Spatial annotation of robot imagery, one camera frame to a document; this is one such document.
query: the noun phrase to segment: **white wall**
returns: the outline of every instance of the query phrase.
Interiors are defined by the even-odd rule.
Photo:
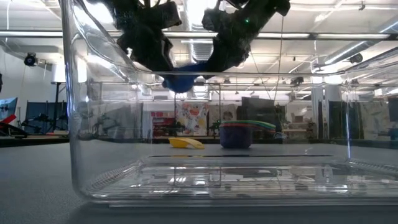
[[[0,72],[3,86],[0,99],[18,97],[17,108],[21,107],[21,117],[16,120],[25,120],[27,101],[55,102],[56,86],[51,84],[52,73],[40,67],[30,68],[24,65],[23,60],[4,52],[0,48]],[[66,91],[59,95],[59,101],[66,101]]]

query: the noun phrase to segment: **yellow object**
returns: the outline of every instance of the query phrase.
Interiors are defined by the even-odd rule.
[[[169,138],[170,144],[174,148],[186,149],[191,145],[195,149],[205,149],[205,146],[200,142],[190,138]]]

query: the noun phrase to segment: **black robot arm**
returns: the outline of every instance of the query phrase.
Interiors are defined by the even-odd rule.
[[[207,61],[208,72],[223,72],[238,66],[249,57],[250,44],[276,13],[285,16],[289,0],[227,0],[238,8],[232,14],[218,9],[207,9],[202,24],[206,30],[217,32],[213,38],[213,53]]]
[[[152,71],[172,71],[169,53],[173,47],[162,29],[178,26],[180,20],[175,2],[167,1],[151,7],[148,1],[139,0],[88,0],[103,3],[114,18],[114,25],[123,34],[117,43],[127,53],[132,49],[131,59]]]

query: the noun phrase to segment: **clear plastic bin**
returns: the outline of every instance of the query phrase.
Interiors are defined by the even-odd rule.
[[[168,90],[155,73],[139,70],[79,1],[62,7],[73,186],[84,198],[134,206],[397,202],[395,99],[384,95],[398,86],[369,77],[396,78],[394,51],[336,73],[221,73],[195,95],[162,98]],[[242,77],[257,85],[235,82]],[[290,82],[297,77],[303,83]],[[269,101],[253,98],[259,93]],[[216,126],[230,120],[275,128],[254,127],[248,149],[225,149]],[[174,148],[174,137],[205,148]]]

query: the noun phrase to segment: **colorful poster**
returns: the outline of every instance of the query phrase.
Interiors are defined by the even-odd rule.
[[[206,135],[207,113],[207,103],[177,103],[177,122],[185,126],[182,135]]]

